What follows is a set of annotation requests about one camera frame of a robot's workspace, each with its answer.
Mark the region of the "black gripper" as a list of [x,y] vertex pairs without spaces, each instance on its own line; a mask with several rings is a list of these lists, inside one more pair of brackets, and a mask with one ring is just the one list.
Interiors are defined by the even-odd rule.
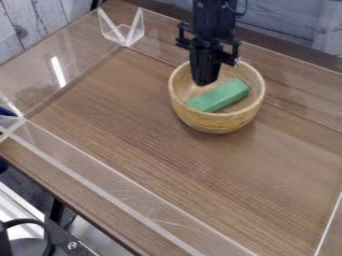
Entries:
[[204,35],[185,22],[177,24],[177,29],[174,44],[189,52],[192,80],[197,86],[204,86],[216,81],[220,64],[236,64],[240,40],[235,38],[233,31],[225,35]]

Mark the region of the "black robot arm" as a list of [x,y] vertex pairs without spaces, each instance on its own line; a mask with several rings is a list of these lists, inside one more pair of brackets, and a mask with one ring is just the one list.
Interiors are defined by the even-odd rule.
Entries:
[[235,66],[240,40],[235,37],[237,0],[192,0],[192,22],[177,24],[177,47],[189,52],[192,80],[205,86],[217,80],[220,66]]

